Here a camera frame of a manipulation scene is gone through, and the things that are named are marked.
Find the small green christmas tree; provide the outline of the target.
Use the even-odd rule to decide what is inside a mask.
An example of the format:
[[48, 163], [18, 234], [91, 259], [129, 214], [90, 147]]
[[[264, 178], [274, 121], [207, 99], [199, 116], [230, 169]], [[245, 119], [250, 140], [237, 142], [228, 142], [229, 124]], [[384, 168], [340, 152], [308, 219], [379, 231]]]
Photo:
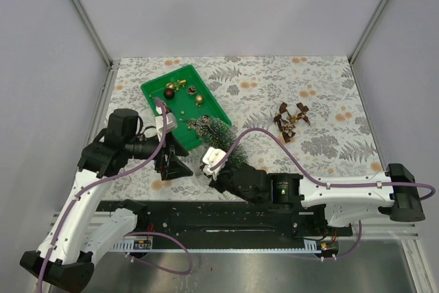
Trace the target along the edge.
[[[203, 115], [198, 118], [180, 119], [195, 130], [196, 135], [202, 140], [207, 147], [221, 149], [224, 152], [230, 150], [237, 139], [237, 135], [232, 128], [224, 121], [216, 117]], [[248, 155], [243, 147], [237, 145], [225, 161], [227, 166], [239, 167], [248, 162]]]

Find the green plastic tray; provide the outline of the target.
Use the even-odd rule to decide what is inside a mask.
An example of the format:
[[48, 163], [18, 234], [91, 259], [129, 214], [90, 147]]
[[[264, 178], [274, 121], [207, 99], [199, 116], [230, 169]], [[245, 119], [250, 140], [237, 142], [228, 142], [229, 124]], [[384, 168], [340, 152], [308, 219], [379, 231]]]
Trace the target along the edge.
[[[164, 98], [163, 91], [166, 89], [166, 83], [182, 79], [185, 79], [187, 84], [184, 88], [175, 91], [175, 98]], [[190, 86], [196, 88], [195, 95], [188, 94], [187, 89]], [[156, 97], [165, 101], [168, 107], [170, 107], [178, 121], [178, 127], [173, 131], [173, 135], [188, 151], [202, 145], [202, 140], [198, 138], [193, 130], [188, 129], [187, 125], [181, 122], [180, 119], [191, 119], [208, 115], [209, 117], [219, 118], [226, 124], [231, 125], [230, 119], [193, 65], [186, 65], [159, 78], [149, 80], [141, 85], [141, 91], [155, 115], [157, 115], [154, 103]], [[197, 105], [195, 102], [197, 95], [202, 95], [204, 98], [204, 102], [200, 105]]]

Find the brown ribbon pinecone ornament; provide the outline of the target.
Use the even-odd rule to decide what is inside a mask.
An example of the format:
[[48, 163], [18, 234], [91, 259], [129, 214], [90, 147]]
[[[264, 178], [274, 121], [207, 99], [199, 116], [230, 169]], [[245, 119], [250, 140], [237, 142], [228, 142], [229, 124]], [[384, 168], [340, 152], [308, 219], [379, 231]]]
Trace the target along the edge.
[[273, 122], [277, 125], [285, 143], [289, 143], [295, 137], [295, 129], [299, 121], [303, 120], [309, 126], [311, 125], [307, 116], [309, 107], [301, 102], [297, 103], [296, 106], [299, 109], [299, 112], [291, 114], [288, 111], [288, 105], [285, 102], [282, 102], [278, 108], [277, 114], [275, 114], [273, 118]]

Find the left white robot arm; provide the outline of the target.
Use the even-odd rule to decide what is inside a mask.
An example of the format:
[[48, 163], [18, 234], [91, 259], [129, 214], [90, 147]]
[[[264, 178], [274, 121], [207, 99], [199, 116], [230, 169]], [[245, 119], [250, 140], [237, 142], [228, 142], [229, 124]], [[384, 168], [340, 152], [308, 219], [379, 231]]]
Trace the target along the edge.
[[152, 137], [138, 112], [114, 110], [108, 124], [87, 145], [78, 162], [69, 196], [50, 232], [36, 250], [23, 253], [20, 265], [37, 279], [36, 291], [44, 283], [67, 292], [81, 292], [91, 280], [98, 261], [123, 237], [151, 236], [147, 207], [133, 200], [119, 205], [113, 215], [91, 236], [86, 230], [110, 187], [110, 182], [129, 176], [148, 163], [164, 180], [191, 176], [180, 161], [188, 152], [172, 132], [178, 126], [174, 114], [160, 103], [156, 107]]

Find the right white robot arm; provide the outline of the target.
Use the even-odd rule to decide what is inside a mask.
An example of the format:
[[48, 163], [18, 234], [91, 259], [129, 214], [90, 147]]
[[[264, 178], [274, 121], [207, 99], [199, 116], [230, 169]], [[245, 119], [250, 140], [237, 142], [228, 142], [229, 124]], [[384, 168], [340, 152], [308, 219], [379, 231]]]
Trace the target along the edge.
[[391, 163], [376, 174], [311, 180], [302, 174], [267, 173], [247, 164], [201, 167], [210, 187], [227, 191], [255, 205], [295, 211], [322, 207], [312, 218], [320, 235], [369, 218], [388, 216], [394, 222], [425, 220], [415, 179], [400, 163]]

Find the dark brown ball ornament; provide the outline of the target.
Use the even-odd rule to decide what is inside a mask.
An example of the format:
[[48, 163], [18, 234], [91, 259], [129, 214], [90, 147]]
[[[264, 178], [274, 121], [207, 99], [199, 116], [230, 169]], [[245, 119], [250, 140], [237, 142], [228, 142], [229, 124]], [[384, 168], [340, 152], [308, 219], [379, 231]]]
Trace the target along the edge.
[[166, 99], [173, 99], [173, 98], [175, 98], [175, 90], [174, 89], [171, 89], [171, 88], [166, 88], [164, 91], [163, 91], [163, 96], [164, 96], [164, 98], [166, 98]]

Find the gold small ball ornament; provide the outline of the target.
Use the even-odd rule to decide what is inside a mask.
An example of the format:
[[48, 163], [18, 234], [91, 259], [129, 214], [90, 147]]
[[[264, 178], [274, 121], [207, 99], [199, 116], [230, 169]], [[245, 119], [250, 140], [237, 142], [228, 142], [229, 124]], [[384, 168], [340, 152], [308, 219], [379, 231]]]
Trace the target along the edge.
[[202, 104], [202, 103], [204, 102], [204, 98], [203, 98], [203, 96], [202, 96], [202, 95], [197, 95], [197, 96], [195, 97], [195, 102], [196, 102], [197, 105]]

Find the small pinecone ornament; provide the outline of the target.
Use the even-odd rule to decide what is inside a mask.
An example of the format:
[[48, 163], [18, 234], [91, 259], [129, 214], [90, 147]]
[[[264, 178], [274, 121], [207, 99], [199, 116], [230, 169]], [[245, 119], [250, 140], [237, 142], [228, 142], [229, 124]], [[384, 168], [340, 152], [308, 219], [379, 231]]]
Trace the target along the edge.
[[190, 94], [190, 95], [195, 95], [195, 94], [196, 94], [196, 88], [195, 88], [194, 86], [190, 86], [190, 87], [187, 89], [187, 92], [188, 92], [188, 94]]

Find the gold bell green ornament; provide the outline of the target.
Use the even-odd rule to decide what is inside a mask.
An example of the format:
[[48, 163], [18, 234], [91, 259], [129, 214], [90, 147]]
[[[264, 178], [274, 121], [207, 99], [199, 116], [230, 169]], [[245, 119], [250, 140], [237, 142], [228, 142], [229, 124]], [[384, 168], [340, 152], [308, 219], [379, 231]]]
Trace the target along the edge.
[[166, 87], [168, 89], [173, 89], [173, 90], [179, 90], [182, 89], [186, 86], [187, 81], [185, 79], [182, 80], [176, 80], [176, 81], [171, 81], [166, 83]]

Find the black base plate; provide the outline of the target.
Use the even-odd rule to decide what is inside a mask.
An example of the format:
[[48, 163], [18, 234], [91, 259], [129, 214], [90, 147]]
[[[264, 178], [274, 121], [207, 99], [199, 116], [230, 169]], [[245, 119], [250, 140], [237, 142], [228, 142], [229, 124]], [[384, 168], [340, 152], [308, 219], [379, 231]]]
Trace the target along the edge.
[[133, 207], [143, 213], [139, 228], [163, 229], [166, 233], [265, 231], [294, 238], [350, 237], [353, 234], [350, 224], [341, 228], [329, 226], [323, 206], [306, 211], [286, 205], [272, 208], [229, 201], [105, 200], [98, 204], [97, 210], [114, 212], [122, 207]]

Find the left aluminium frame post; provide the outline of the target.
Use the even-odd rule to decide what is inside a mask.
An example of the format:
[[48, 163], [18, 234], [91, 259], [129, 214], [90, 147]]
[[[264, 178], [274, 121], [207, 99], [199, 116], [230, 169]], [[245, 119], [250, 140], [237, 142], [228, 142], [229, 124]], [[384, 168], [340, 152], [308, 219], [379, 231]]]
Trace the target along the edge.
[[82, 4], [81, 0], [69, 0], [71, 2], [71, 5], [73, 6], [73, 9], [75, 10], [75, 13], [77, 14], [79, 20], [81, 21], [83, 28], [85, 29], [86, 33], [88, 34], [88, 37], [90, 38], [92, 44], [94, 45], [96, 51], [99, 54], [99, 57], [101, 58], [102, 62], [104, 63], [105, 67], [111, 68], [113, 61], [111, 56], [109, 55], [106, 47], [104, 46], [101, 38], [99, 37], [97, 30], [95, 29], [88, 13], [86, 12], [86, 9], [84, 5]]

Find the aluminium frame post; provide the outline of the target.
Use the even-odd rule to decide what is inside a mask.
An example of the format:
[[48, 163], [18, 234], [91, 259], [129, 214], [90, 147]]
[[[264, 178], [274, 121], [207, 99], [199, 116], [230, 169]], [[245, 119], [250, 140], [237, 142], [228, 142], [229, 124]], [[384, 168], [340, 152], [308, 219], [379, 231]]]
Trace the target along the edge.
[[73, 9], [75, 10], [75, 13], [77, 14], [79, 20], [81, 21], [83, 28], [85, 29], [86, 33], [88, 34], [88, 37], [90, 38], [92, 44], [94, 45], [96, 51], [99, 54], [99, 57], [101, 58], [102, 62], [104, 63], [105, 67], [111, 68], [113, 61], [111, 56], [109, 55], [106, 47], [104, 46], [101, 38], [99, 37], [97, 30], [95, 29], [88, 13], [86, 12], [86, 9], [84, 5], [82, 4], [81, 0], [69, 0], [71, 2], [71, 5], [73, 6]]
[[363, 32], [361, 33], [359, 40], [356, 42], [351, 54], [348, 57], [348, 62], [350, 66], [353, 66], [358, 59], [362, 49], [368, 42], [368, 39], [374, 32], [374, 29], [378, 22], [380, 21], [383, 13], [385, 12], [387, 6], [391, 0], [379, 0], [377, 6], [373, 10], [371, 17], [369, 18]]

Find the right aluminium frame post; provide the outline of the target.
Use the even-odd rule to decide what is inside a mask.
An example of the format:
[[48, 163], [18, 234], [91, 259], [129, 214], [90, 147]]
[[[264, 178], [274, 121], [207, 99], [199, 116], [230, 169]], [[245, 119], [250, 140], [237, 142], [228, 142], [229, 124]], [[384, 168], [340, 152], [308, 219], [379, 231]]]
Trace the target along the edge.
[[356, 42], [351, 54], [348, 57], [348, 62], [350, 66], [353, 66], [358, 59], [362, 49], [368, 42], [368, 39], [374, 32], [374, 29], [378, 22], [380, 21], [383, 13], [385, 12], [387, 6], [391, 0], [379, 0], [377, 6], [373, 10], [371, 17], [369, 18], [363, 32], [361, 33], [359, 40]]

